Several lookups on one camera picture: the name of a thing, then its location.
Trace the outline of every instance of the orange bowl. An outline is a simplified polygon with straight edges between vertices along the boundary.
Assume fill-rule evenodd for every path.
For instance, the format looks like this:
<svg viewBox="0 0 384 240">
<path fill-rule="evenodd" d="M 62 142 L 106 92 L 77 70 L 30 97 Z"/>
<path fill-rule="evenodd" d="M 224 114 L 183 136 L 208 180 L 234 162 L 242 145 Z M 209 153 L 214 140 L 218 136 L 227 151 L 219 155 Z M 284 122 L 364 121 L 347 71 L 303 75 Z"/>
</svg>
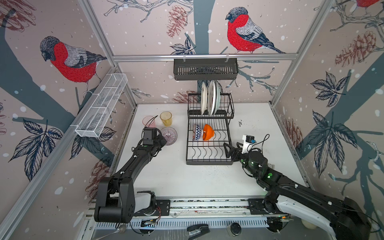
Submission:
<svg viewBox="0 0 384 240">
<path fill-rule="evenodd" d="M 203 140 L 204 141 L 208 141 L 209 139 L 211 139 L 211 137 L 213 137 L 215 135 L 215 131 L 212 129 L 211 126 L 209 126 L 208 124 L 206 124 L 204 126 L 204 129 L 203 129 Z"/>
</svg>

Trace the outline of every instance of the black dish rack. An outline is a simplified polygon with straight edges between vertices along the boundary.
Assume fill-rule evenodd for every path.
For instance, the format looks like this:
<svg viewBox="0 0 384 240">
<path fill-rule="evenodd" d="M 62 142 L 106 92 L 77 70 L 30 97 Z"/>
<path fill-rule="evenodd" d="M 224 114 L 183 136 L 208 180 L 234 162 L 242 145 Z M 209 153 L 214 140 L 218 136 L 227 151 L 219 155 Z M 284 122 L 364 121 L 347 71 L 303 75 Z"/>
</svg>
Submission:
<svg viewBox="0 0 384 240">
<path fill-rule="evenodd" d="M 225 156 L 224 143 L 232 145 L 229 133 L 229 122 L 234 116 L 233 101 L 230 93 L 221 93 L 220 107 L 214 116 L 209 116 L 206 110 L 201 114 L 200 93 L 188 94 L 188 132 L 187 153 L 188 165 L 232 165 L 231 158 Z M 215 135 L 208 141 L 202 136 L 193 141 L 194 124 L 198 124 L 203 131 L 206 124 L 215 131 Z"/>
</svg>

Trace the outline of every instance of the black metal basket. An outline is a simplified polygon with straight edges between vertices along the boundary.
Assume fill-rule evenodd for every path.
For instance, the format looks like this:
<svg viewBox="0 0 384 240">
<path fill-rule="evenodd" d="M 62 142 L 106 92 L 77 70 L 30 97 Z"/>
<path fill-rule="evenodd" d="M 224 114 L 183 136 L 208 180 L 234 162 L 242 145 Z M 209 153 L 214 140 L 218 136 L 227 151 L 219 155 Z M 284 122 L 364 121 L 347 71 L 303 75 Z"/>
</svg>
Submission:
<svg viewBox="0 0 384 240">
<path fill-rule="evenodd" d="M 238 74 L 237 58 L 175 59 L 175 80 L 235 80 Z"/>
<path fill-rule="evenodd" d="M 209 116 L 207 110 L 201 114 L 200 93 L 188 94 L 188 132 L 187 153 L 188 165 L 232 165 L 231 158 L 225 156 L 224 143 L 232 145 L 229 133 L 229 123 L 234 116 L 233 101 L 230 93 L 222 93 L 219 109 L 214 116 Z M 215 131 L 208 141 L 202 137 L 193 141 L 194 124 L 203 130 L 206 124 Z"/>
</svg>

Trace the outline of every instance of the red bird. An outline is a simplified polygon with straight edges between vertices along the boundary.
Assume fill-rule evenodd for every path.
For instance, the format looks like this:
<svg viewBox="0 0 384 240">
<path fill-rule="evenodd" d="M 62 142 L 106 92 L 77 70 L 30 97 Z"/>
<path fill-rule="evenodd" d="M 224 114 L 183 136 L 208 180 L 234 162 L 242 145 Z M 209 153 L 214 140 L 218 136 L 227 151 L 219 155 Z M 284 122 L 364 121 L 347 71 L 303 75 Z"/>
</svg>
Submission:
<svg viewBox="0 0 384 240">
<path fill-rule="evenodd" d="M 51 63 L 68 80 L 76 83 L 87 83 L 96 74 L 96 68 L 102 60 L 107 59 L 99 54 L 86 51 L 84 48 L 72 47 L 60 42 L 53 36 L 48 36 L 40 43 L 40 51 L 45 61 Z"/>
<path fill-rule="evenodd" d="M 228 41 L 240 51 L 269 48 L 278 53 L 284 53 L 277 49 L 274 44 L 265 36 L 263 30 L 252 22 L 248 11 L 243 7 L 231 9 L 225 18 L 228 20 Z"/>
</svg>

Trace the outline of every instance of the yellow glass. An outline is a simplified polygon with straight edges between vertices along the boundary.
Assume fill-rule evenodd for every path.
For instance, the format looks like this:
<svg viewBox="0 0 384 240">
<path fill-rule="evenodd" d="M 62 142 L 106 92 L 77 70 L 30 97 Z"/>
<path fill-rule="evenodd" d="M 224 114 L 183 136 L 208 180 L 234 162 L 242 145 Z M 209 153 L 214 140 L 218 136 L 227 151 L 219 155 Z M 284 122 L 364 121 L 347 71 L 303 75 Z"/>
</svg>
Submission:
<svg viewBox="0 0 384 240">
<path fill-rule="evenodd" d="M 169 127 L 172 124 L 172 113 L 162 112 L 160 114 L 160 119 L 163 122 L 164 126 Z"/>
</svg>

